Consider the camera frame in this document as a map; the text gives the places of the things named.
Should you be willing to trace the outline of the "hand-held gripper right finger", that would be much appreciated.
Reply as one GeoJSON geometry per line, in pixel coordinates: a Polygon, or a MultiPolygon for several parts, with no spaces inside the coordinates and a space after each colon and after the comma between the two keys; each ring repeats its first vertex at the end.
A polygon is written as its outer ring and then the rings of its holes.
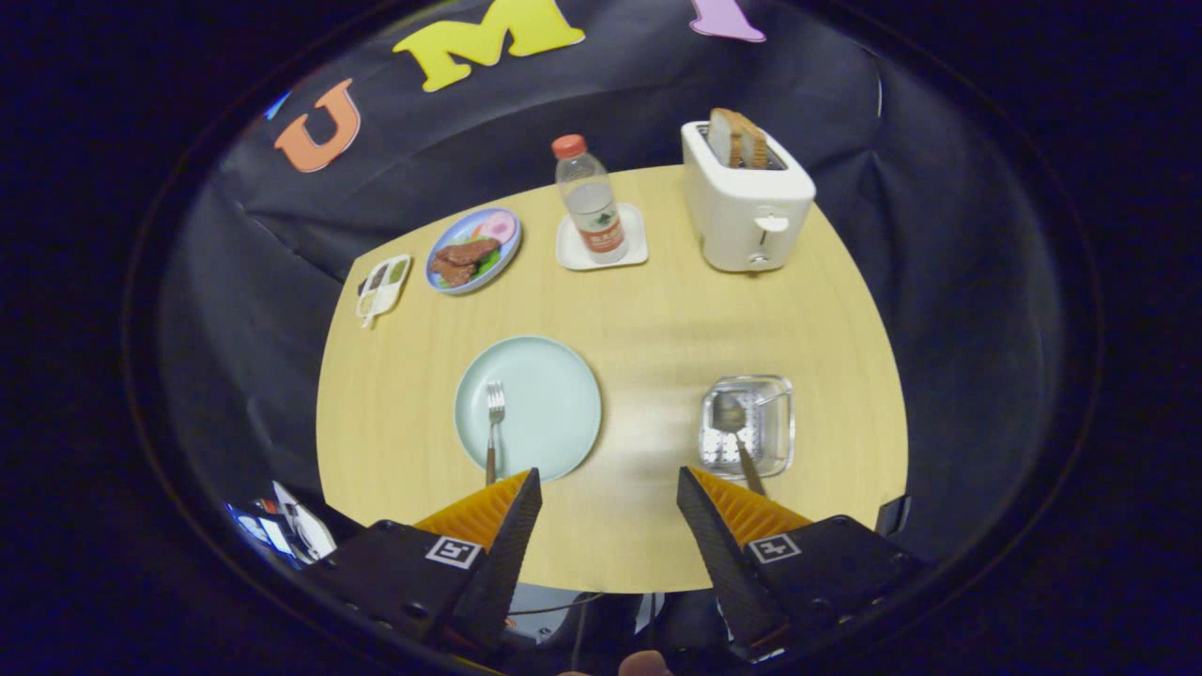
{"type": "Polygon", "coordinates": [[[845,640],[924,569],[852,517],[813,521],[700,468],[680,469],[676,504],[734,653],[750,662],[845,640]]]}

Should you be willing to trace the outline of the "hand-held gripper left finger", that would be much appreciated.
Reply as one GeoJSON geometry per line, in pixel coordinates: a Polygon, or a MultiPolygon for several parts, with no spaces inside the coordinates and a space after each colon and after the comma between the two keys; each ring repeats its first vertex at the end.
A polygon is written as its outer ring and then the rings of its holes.
{"type": "Polygon", "coordinates": [[[541,511],[536,468],[416,524],[381,518],[300,576],[409,641],[481,657],[498,650],[541,511]]]}

